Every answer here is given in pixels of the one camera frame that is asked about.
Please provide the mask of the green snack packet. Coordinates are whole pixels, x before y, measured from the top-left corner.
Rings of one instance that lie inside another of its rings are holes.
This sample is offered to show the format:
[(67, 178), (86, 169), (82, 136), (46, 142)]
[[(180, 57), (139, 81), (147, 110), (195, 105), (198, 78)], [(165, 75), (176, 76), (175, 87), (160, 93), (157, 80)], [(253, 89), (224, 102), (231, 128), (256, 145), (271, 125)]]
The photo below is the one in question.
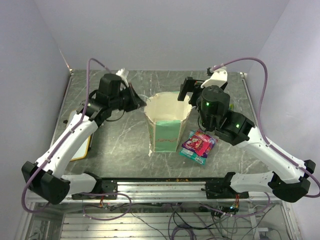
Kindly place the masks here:
[(233, 104), (233, 103), (230, 103), (230, 104), (229, 104), (229, 110), (230, 110), (230, 111), (234, 111), (234, 104)]

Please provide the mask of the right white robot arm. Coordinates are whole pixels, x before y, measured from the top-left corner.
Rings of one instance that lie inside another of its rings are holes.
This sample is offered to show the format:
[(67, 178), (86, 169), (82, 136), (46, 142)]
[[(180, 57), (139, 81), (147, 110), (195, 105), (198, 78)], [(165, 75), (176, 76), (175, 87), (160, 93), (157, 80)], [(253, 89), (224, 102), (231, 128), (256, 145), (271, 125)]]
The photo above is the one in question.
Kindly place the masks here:
[(272, 145), (260, 129), (239, 112), (230, 110), (230, 95), (222, 86), (202, 87), (202, 80), (186, 77), (180, 86), (178, 101), (191, 93), (189, 104), (197, 108), (198, 124), (225, 143), (246, 150), (268, 166), (264, 173), (241, 174), (228, 172), (223, 178), (214, 178), (205, 184), (208, 198), (231, 198), (247, 192), (272, 193), (280, 200), (295, 203), (307, 196), (308, 178), (316, 164), (300, 160)]

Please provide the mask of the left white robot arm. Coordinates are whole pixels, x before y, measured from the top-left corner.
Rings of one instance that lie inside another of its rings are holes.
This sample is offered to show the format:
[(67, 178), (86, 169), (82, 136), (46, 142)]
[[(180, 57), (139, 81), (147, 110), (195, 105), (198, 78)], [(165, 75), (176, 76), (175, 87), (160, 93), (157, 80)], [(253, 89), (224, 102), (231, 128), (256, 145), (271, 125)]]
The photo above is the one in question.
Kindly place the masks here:
[(116, 74), (105, 74), (98, 89), (86, 94), (85, 101), (50, 149), (34, 163), (27, 161), (22, 166), (27, 189), (52, 205), (59, 204), (67, 195), (86, 194), (91, 199), (98, 198), (103, 190), (102, 178), (89, 172), (64, 175), (66, 167), (113, 111), (131, 112), (146, 105), (131, 83), (125, 83)]

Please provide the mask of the teal white snack packet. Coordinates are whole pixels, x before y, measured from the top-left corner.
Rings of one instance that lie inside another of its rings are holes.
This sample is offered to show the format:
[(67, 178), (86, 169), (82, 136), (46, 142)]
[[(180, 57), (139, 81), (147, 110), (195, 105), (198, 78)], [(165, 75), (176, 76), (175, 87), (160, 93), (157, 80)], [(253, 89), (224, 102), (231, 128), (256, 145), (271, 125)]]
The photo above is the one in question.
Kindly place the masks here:
[(205, 157), (199, 156), (199, 155), (197, 155), (195, 152), (190, 151), (190, 150), (185, 149), (185, 148), (182, 148), (182, 149), (180, 150), (179, 154), (180, 154), (181, 156), (184, 156), (184, 157), (186, 157), (186, 158), (188, 158), (188, 159), (193, 160), (194, 162), (196, 162), (196, 163), (198, 163), (198, 164), (200, 164), (200, 165), (202, 165), (202, 166), (205, 165), (206, 160), (207, 160)]

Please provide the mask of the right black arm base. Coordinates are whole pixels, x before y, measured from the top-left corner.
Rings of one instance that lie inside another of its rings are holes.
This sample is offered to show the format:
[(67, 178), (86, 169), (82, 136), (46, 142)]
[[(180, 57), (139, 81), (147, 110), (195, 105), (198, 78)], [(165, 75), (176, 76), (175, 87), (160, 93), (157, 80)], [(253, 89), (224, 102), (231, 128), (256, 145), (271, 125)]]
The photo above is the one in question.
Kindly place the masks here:
[(236, 195), (240, 199), (248, 199), (249, 193), (247, 191), (238, 193), (231, 188), (230, 177), (213, 177), (203, 178), (205, 184), (201, 191), (205, 192), (206, 198), (213, 199), (235, 199)]

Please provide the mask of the green paper bag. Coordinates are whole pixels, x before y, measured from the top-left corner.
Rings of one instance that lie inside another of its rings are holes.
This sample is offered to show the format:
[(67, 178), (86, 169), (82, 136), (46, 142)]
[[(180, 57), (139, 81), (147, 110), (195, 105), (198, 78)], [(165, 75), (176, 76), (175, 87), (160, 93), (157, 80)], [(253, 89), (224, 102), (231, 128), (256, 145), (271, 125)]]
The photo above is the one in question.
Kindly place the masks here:
[(179, 92), (160, 92), (150, 97), (144, 107), (153, 153), (174, 153), (180, 143), (193, 106), (188, 95), (178, 100)]

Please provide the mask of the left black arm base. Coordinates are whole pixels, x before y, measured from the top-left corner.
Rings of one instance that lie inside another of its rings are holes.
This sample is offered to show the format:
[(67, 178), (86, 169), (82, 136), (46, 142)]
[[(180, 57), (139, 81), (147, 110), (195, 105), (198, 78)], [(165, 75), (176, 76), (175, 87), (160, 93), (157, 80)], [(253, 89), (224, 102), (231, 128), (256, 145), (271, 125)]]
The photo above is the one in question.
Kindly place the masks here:
[[(116, 200), (117, 196), (113, 195), (114, 193), (118, 192), (118, 184), (115, 180), (102, 180), (101, 183), (101, 188), (98, 190), (96, 193), (97, 194), (104, 194), (106, 195), (103, 196), (104, 199), (106, 200)], [(92, 195), (83, 195), (80, 193), (73, 194), (71, 196), (72, 200), (97, 200), (101, 199), (102, 196), (92, 196)]]

